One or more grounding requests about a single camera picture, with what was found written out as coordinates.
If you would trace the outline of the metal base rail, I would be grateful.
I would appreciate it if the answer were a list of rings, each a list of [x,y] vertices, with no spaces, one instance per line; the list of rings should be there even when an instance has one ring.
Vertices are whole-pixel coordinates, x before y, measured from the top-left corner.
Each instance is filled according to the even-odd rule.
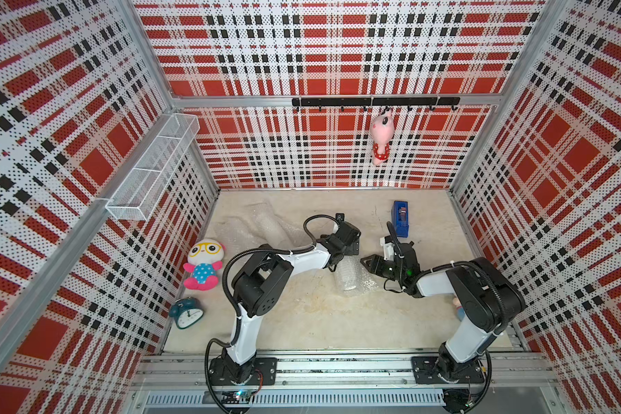
[[[148,357],[136,372],[128,413],[565,413],[550,364],[529,352],[493,352],[443,381],[425,350],[262,351],[243,383],[200,355]]]

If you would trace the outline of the black hook rail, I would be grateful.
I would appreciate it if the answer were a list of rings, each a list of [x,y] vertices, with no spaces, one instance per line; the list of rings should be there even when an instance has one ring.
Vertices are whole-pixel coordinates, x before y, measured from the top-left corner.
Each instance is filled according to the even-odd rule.
[[[437,106],[457,107],[461,102],[460,97],[394,97],[394,98],[293,98],[292,106],[302,107],[374,107],[383,106],[386,108],[393,106],[402,107],[428,107],[434,109]]]

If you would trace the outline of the blue box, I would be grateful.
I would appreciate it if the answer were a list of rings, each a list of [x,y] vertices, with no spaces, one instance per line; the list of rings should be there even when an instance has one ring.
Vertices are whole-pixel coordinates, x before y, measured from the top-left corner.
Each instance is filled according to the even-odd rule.
[[[393,202],[392,222],[398,238],[409,236],[409,205],[406,201],[396,200]]]

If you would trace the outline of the owl plush toy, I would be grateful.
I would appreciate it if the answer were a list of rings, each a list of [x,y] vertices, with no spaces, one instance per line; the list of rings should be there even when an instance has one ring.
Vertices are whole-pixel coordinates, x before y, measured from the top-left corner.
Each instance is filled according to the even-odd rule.
[[[183,268],[190,274],[184,286],[193,291],[210,291],[219,284],[218,271],[223,268],[225,248],[213,239],[203,239],[195,243],[187,256]]]

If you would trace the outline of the clear wall shelf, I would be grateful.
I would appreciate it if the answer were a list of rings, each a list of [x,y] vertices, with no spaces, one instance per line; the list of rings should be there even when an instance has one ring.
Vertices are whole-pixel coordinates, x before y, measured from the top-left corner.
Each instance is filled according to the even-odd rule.
[[[148,221],[198,131],[195,116],[162,117],[154,137],[108,201],[110,215],[117,220]]]

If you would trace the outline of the teal alarm clock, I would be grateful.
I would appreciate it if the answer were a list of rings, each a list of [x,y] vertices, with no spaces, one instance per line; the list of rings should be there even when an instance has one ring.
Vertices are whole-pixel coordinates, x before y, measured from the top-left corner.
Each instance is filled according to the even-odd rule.
[[[189,297],[176,301],[170,310],[170,317],[178,329],[188,329],[204,316],[198,299]]]

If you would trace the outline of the doll head plush toy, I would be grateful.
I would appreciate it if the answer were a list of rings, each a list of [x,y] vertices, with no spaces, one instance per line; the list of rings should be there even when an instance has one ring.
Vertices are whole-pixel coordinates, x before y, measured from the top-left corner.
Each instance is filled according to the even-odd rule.
[[[455,307],[455,311],[456,311],[456,316],[457,318],[462,321],[464,319],[464,317],[466,316],[465,310],[462,306],[462,303],[460,302],[459,298],[457,297],[453,297],[452,300],[453,306]]]

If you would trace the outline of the pink hanging plush toy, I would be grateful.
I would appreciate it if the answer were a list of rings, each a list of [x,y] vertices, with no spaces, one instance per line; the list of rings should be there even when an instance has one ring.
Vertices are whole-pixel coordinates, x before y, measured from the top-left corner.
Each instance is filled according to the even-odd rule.
[[[375,166],[380,166],[388,160],[391,152],[391,140],[395,132],[392,111],[386,110],[378,115],[373,120],[369,132],[374,143],[373,163]]]

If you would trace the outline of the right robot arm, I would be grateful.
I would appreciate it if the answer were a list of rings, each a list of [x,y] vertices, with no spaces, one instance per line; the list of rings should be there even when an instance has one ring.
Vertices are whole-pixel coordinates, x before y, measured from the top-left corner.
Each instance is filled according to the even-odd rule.
[[[412,298],[452,296],[464,311],[462,322],[439,348],[438,366],[447,372],[484,355],[512,320],[526,309],[524,296],[486,258],[459,260],[423,270],[412,243],[402,243],[392,223],[383,238],[383,255],[361,259],[365,269],[398,284]]]

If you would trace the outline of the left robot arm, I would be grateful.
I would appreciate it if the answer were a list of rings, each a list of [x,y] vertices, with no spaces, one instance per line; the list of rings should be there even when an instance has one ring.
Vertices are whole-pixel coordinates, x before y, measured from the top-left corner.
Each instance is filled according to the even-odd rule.
[[[343,213],[308,217],[303,230],[312,240],[308,247],[284,250],[265,244],[235,255],[225,266],[222,289],[236,321],[223,348],[238,367],[255,358],[262,319],[278,303],[291,277],[326,268],[335,271],[342,259],[359,254],[362,233]]]

